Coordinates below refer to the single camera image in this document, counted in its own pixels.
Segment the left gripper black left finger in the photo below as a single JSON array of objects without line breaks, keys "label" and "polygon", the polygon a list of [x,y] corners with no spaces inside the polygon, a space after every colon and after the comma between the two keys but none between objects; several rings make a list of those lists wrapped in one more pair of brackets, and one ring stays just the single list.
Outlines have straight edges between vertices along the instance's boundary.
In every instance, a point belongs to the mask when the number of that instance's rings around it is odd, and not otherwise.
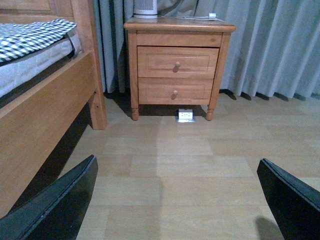
[{"label": "left gripper black left finger", "polygon": [[75,240],[92,199],[98,161],[90,155],[0,220],[2,240]]}]

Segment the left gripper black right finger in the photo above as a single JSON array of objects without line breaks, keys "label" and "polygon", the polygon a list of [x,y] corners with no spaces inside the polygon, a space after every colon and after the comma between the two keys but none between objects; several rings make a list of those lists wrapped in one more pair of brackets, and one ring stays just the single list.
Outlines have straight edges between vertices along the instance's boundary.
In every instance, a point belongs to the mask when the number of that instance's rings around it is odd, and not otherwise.
[{"label": "left gripper black right finger", "polygon": [[320,192],[266,158],[257,175],[266,202],[286,240],[320,238]]}]

